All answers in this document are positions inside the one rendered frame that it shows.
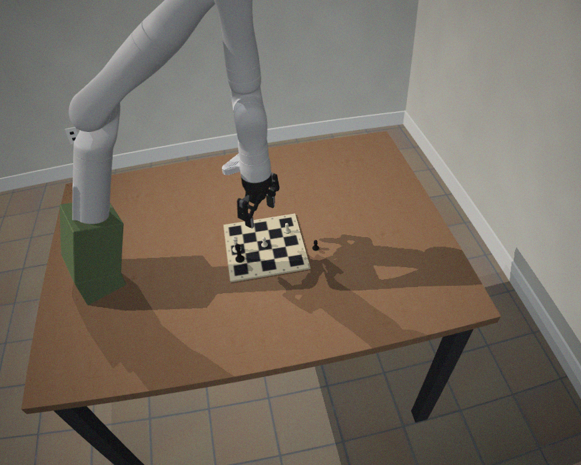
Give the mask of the cream and dark blue chessboard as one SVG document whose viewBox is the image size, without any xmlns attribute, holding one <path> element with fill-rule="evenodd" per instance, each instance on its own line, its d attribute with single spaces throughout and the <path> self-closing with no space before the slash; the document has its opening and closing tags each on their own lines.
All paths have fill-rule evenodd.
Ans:
<svg viewBox="0 0 581 465">
<path fill-rule="evenodd" d="M 285 233 L 285 224 L 290 233 Z M 254 220 L 251 229 L 245 222 L 223 225 L 230 282 L 248 280 L 310 269 L 295 214 Z M 243 262 L 237 262 L 232 238 L 237 236 Z M 268 246 L 261 246 L 262 238 Z"/>
</svg>

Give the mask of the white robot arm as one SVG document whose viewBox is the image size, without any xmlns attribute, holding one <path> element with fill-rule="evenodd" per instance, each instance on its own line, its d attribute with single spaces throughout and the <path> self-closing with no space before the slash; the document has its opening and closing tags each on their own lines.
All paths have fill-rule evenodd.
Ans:
<svg viewBox="0 0 581 465">
<path fill-rule="evenodd" d="M 223 165 L 223 174 L 241 172 L 249 183 L 270 177 L 253 0 L 164 0 L 70 102 L 69 118 L 80 130 L 73 145 L 73 221 L 97 224 L 108 219 L 120 102 L 177 53 L 214 5 L 221 23 L 239 148 Z"/>
</svg>

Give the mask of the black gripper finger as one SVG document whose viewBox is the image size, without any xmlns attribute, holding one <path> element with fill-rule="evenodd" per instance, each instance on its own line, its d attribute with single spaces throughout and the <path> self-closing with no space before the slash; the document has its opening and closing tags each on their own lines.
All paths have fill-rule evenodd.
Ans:
<svg viewBox="0 0 581 465">
<path fill-rule="evenodd" d="M 255 201 L 254 206 L 250 206 L 249 205 L 249 195 L 247 195 L 245 198 L 243 199 L 238 199 L 237 200 L 237 214 L 238 214 L 238 218 L 245 221 L 245 225 L 249 228 L 253 228 L 254 227 L 254 220 L 253 220 L 253 214 L 254 212 L 257 210 L 259 202 L 261 201 L 263 195 L 262 194 L 258 194 L 257 195 L 257 199 Z M 250 214 L 248 213 L 248 209 L 250 209 Z"/>
<path fill-rule="evenodd" d="M 280 187 L 279 187 L 279 180 L 277 177 L 277 174 L 271 173 L 272 175 L 272 184 L 270 186 L 270 189 L 267 189 L 264 191 L 264 193 L 267 193 L 266 197 L 267 197 L 267 206 L 274 208 L 275 207 L 275 195 L 276 192 L 279 191 Z"/>
</svg>

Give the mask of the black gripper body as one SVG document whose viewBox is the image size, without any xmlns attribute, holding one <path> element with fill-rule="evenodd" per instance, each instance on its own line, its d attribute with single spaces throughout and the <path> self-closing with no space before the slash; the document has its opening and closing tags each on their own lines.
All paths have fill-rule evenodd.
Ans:
<svg viewBox="0 0 581 465">
<path fill-rule="evenodd" d="M 242 177 L 241 177 L 241 180 L 242 180 L 243 188 L 246 191 L 245 196 L 249 195 L 249 202 L 255 204 L 255 201 L 257 199 L 258 194 L 263 195 L 261 201 L 266 198 L 267 193 L 264 193 L 264 191 L 267 190 L 271 186 L 272 175 L 270 175 L 270 177 L 267 180 L 260 182 L 260 183 L 249 183 L 249 182 L 244 181 L 242 179 Z M 259 192 L 259 191 L 261 191 L 261 192 Z M 261 201 L 259 202 L 259 204 L 261 203 Z"/>
</svg>

